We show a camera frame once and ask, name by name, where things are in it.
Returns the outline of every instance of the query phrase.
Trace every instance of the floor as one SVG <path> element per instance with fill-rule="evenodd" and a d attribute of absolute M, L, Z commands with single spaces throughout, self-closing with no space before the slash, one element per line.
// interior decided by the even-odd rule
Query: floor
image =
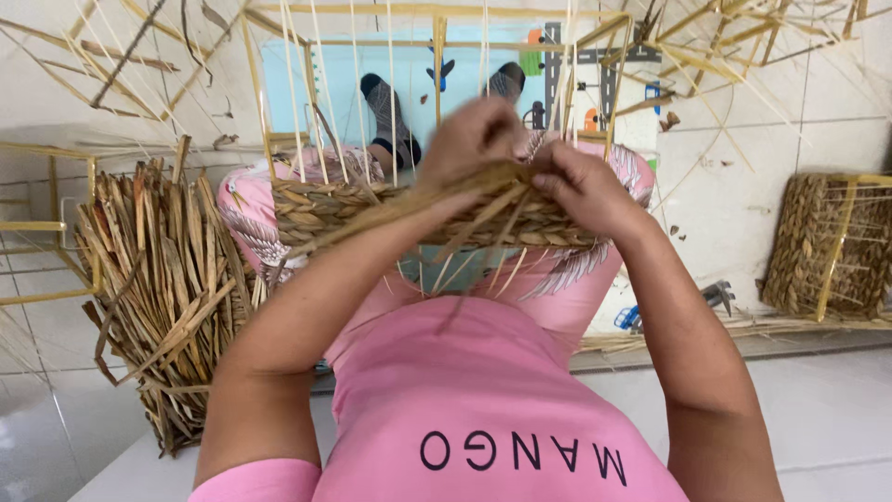
<path fill-rule="evenodd" d="M 747 87 L 707 95 L 715 113 L 727 113 L 733 141 L 697 99 L 664 107 L 663 113 L 676 112 L 681 124 L 657 136 L 657 201 L 666 200 L 655 216 L 667 230 L 679 227 L 673 242 L 695 280 L 730 281 L 738 308 L 762 308 L 754 278 L 765 266 L 791 174 L 877 172 L 885 164 L 892 114 L 885 77 L 892 74 L 892 52 L 883 37 L 888 20 L 866 22 L 858 43 L 846 49 L 868 63 L 868 79 L 841 50 L 758 72 L 781 116 Z M 783 43 L 788 50 L 797 47 L 796 40 Z M 219 180 L 225 171 L 211 170 L 211 178 Z M 82 193 L 85 183 L 68 178 L 60 191 Z M 38 202 L 48 197 L 46 183 L 0 185 L 0 197 L 23 196 L 36 201 L 31 216 L 37 217 L 45 206 Z M 4 247 L 24 243 L 16 235 L 0 237 Z M 28 272 L 59 266 L 50 255 L 0 259 L 0 296 L 78 287 L 68 272 Z M 113 388 L 95 369 L 95 326 L 80 309 L 85 300 L 6 309 L 28 331 L 16 335 L 15 343 L 34 371 L 22 372 L 0 354 L 0 502 L 66 500 L 146 433 L 133 384 Z M 612 330 L 619 310 L 634 303 L 631 289 L 618 278 L 592 330 Z M 113 372 L 124 371 L 113 357 L 107 360 L 116 366 Z M 878 398 L 892 392 L 892 351 L 759 361 L 749 367 L 788 500 L 879 500 L 892 491 L 892 406 Z M 580 378 L 626 412 L 665 459 L 665 418 L 652 370 Z M 314 409 L 319 429 L 328 432 L 320 444 L 330 447 L 327 401 L 316 398 Z"/>

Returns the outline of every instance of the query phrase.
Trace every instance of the blue airplane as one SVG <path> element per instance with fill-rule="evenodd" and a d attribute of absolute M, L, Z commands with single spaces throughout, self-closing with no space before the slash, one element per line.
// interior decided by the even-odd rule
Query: blue airplane
<path fill-rule="evenodd" d="M 434 48 L 431 46 L 428 46 L 427 48 L 430 49 L 431 52 L 434 51 Z M 454 67 L 455 67 L 454 59 L 452 59 L 448 63 L 444 64 L 442 57 L 440 58 L 440 92 L 446 92 L 446 75 L 449 75 L 449 72 L 452 71 L 452 68 L 454 68 Z M 434 73 L 434 70 L 427 68 L 427 74 L 431 76 L 431 80 L 433 80 L 434 82 L 436 81 L 436 73 Z"/>

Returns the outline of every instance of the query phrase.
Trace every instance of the sock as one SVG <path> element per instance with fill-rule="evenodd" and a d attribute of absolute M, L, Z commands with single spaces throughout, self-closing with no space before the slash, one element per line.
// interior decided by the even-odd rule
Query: sock
<path fill-rule="evenodd" d="M 359 90 L 366 97 L 368 107 L 375 115 L 377 131 L 372 143 L 383 146 L 393 155 L 397 169 L 402 169 L 404 165 L 411 165 L 413 158 L 415 163 L 418 163 L 421 160 L 421 147 L 414 136 L 409 143 L 409 128 L 402 121 L 400 99 L 395 93 L 393 94 L 393 104 L 396 112 L 396 138 L 392 137 L 390 85 L 374 73 L 367 73 L 359 83 Z M 396 152 L 393 151 L 393 145 L 396 145 Z"/>
<path fill-rule="evenodd" d="M 501 96 L 517 104 L 520 93 L 524 90 L 526 75 L 517 63 L 505 63 L 490 77 L 490 96 Z"/>

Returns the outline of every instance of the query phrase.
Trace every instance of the pink pants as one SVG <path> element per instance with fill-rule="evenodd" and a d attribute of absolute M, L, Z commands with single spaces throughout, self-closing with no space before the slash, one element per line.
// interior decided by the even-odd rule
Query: pink pants
<path fill-rule="evenodd" d="M 595 155 L 604 153 L 601 145 L 580 143 L 579 148 Z M 255 164 L 257 167 L 249 166 L 231 172 L 221 183 L 218 196 L 221 213 L 236 243 L 258 272 L 275 269 L 288 250 L 278 242 L 268 170 L 265 161 L 261 163 Z M 614 145 L 609 163 L 633 197 L 649 199 L 655 176 L 640 155 Z M 277 164 L 276 167 L 277 176 L 282 176 L 280 171 L 287 173 L 284 166 Z M 236 198 L 232 195 L 234 191 L 238 193 Z M 610 246 L 606 256 L 600 257 L 591 272 L 583 274 L 576 282 L 553 293 L 530 297 L 528 293 L 552 272 L 556 262 L 554 254 L 553 249 L 530 248 L 510 282 L 509 276 L 520 261 L 520 256 L 506 260 L 494 285 L 491 285 L 491 276 L 486 277 L 472 289 L 471 295 L 512 306 L 533 318 L 554 338 L 563 358 L 561 363 L 566 367 L 607 295 L 623 258 L 615 247 Z M 300 267 L 302 262 L 288 266 L 292 265 Z M 417 284 L 403 279 L 396 270 L 386 273 L 326 352 L 329 365 L 336 369 L 346 361 L 352 350 L 371 331 L 372 321 L 423 300 Z"/>

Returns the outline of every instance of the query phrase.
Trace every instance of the hand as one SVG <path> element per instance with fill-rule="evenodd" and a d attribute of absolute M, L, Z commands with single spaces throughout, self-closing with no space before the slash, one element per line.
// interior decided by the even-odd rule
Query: hand
<path fill-rule="evenodd" d="M 524 126 L 508 101 L 475 99 L 436 131 L 416 187 L 436 190 L 480 171 L 489 162 L 513 159 L 514 143 L 522 134 Z"/>
<path fill-rule="evenodd" d="M 542 170 L 533 185 L 586 230 L 616 239 L 642 216 L 649 217 L 600 157 L 552 141 L 536 154 L 533 165 Z"/>

